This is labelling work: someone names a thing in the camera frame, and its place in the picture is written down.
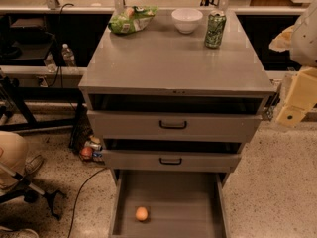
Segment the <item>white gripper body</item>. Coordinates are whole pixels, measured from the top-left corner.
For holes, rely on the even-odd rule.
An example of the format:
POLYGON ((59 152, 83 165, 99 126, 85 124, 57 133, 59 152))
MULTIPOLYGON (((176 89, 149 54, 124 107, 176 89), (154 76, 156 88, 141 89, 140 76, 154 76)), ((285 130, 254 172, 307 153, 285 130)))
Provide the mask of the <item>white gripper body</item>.
POLYGON ((303 66, 292 78, 286 104, 302 112, 310 111, 317 104, 317 69, 303 66))

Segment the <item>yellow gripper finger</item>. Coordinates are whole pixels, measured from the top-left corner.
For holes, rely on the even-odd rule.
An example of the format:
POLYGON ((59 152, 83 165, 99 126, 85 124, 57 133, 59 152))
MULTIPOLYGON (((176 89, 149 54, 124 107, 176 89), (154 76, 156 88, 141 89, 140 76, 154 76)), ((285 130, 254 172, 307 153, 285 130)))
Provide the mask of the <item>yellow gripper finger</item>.
POLYGON ((291 47, 291 36, 293 33, 293 26, 284 29, 278 34, 269 44, 269 48, 276 52, 288 51, 291 47))
POLYGON ((306 111, 293 106, 283 106, 277 117, 276 123, 285 127, 295 127, 305 117, 306 111))

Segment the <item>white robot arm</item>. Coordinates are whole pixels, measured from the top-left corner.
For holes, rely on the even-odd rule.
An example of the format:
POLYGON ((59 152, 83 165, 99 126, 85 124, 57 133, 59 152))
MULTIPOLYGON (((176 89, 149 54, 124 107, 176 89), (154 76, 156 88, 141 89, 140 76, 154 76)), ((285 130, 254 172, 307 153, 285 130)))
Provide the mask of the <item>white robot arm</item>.
POLYGON ((300 71, 286 81, 286 96, 275 121, 294 127, 317 104, 317 1, 313 1, 295 24, 283 30, 269 44, 276 52, 289 51, 300 71))

